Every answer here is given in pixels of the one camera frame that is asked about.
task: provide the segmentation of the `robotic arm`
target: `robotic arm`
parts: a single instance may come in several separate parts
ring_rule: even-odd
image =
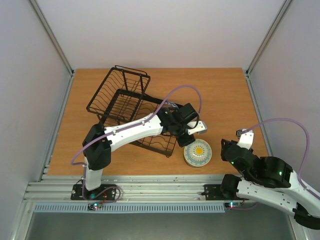
[[[92,191],[101,185],[103,169],[111,162],[111,152],[123,145],[145,137],[169,133],[176,137],[180,147],[184,147],[195,141],[194,133],[201,134],[207,131],[205,123],[200,121],[198,113],[190,103],[181,108],[161,108],[153,118],[146,121],[151,115],[152,113],[119,126],[103,128],[100,123],[92,126],[82,143],[83,146],[100,136],[108,133],[110,135],[92,144],[83,152],[87,164],[85,172],[87,191]]]
[[[223,195],[269,205],[293,216],[300,225],[319,230],[320,193],[305,182],[303,187],[298,174],[282,159],[254,155],[254,133],[242,133],[244,130],[237,131],[238,142],[221,140],[222,160],[231,163],[244,178],[226,174],[220,188]]]

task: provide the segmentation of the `gray floor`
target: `gray floor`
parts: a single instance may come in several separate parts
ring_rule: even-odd
[[[259,205],[226,213],[34,213],[27,240],[292,240],[289,219]]]

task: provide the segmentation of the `vent grille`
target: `vent grille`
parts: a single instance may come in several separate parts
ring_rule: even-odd
[[[36,213],[224,213],[223,203],[109,203],[88,210],[87,203],[37,203]]]

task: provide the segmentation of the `wire basket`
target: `wire basket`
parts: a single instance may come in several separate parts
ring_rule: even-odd
[[[141,119],[153,113],[162,102],[159,98],[145,94],[149,82],[150,76],[146,72],[116,65],[110,69],[86,109],[96,114],[104,127]],[[149,136],[131,144],[170,157],[176,138]]]

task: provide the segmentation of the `wooden tabletop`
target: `wooden tabletop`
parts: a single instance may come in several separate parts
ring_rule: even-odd
[[[221,160],[221,139],[237,140],[235,132],[258,123],[254,105],[241,68],[146,68],[151,76],[146,94],[163,99],[173,88],[190,84],[199,89],[203,98],[201,120],[208,131],[195,135],[209,143],[211,161],[200,168],[186,164],[183,148],[176,144],[171,157],[132,144],[124,145],[111,154],[111,164],[104,175],[191,175],[235,174],[230,163]],[[71,166],[70,160],[82,147],[82,142],[93,124],[95,114],[86,106],[108,73],[108,69],[77,69],[58,133],[49,175],[82,175],[81,166]],[[169,101],[191,103],[197,110],[199,98],[191,88],[180,89]],[[254,153],[266,156],[267,150],[260,129],[254,131]],[[82,162],[80,155],[76,162]]]

